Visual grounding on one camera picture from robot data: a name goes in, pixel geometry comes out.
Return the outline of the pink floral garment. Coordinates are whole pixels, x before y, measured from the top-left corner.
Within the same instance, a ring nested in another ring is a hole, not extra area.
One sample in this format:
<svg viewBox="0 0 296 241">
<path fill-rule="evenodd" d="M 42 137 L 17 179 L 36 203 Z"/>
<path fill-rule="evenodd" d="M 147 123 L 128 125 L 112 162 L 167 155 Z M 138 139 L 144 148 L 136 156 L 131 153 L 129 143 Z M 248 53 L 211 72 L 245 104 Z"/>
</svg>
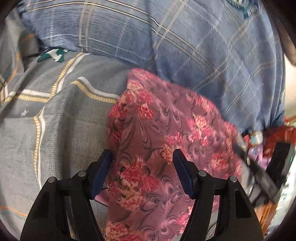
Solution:
<svg viewBox="0 0 296 241">
<path fill-rule="evenodd" d="M 113 157 L 107 240 L 172 240 L 184 232 L 194 202 L 173 165 L 176 149 L 213 177 L 241 176 L 236 127 L 207 98 L 148 71 L 128 73 L 106 131 Z"/>
</svg>

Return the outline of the red plastic bag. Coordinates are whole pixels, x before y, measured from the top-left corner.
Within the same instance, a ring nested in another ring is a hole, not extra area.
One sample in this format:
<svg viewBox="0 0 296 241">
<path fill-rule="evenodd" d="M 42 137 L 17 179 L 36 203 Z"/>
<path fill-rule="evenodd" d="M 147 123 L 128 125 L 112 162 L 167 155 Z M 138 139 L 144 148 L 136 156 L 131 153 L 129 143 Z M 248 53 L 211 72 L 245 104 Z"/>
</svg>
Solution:
<svg viewBox="0 0 296 241">
<path fill-rule="evenodd" d="M 276 126 L 266 130 L 263 156 L 271 158 L 276 143 L 288 143 L 295 146 L 296 130 L 293 126 Z"/>
</svg>

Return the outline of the grey plaid bed sheet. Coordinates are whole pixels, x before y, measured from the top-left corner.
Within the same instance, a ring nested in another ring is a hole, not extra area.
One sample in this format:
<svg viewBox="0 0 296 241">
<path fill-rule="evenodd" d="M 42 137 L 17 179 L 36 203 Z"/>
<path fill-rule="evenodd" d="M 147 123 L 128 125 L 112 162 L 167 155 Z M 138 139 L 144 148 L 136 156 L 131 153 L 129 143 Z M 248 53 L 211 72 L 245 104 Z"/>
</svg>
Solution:
<svg viewBox="0 0 296 241">
<path fill-rule="evenodd" d="M 131 68 L 89 53 L 40 56 L 12 10 L 1 21 L 1 221 L 16 238 L 45 181 L 86 169 L 106 148 L 106 118 Z"/>
</svg>

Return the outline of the blue plaid pillow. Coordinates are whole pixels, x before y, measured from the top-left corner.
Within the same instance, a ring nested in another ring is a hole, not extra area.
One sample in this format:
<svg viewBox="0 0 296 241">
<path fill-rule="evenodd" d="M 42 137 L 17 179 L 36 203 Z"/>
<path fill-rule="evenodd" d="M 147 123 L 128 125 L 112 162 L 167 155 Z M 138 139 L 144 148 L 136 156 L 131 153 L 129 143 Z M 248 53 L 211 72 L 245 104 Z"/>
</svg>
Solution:
<svg viewBox="0 0 296 241">
<path fill-rule="evenodd" d="M 262 1 L 21 1 L 18 12 L 44 46 L 186 86 L 241 132 L 283 124 L 285 58 Z"/>
</svg>

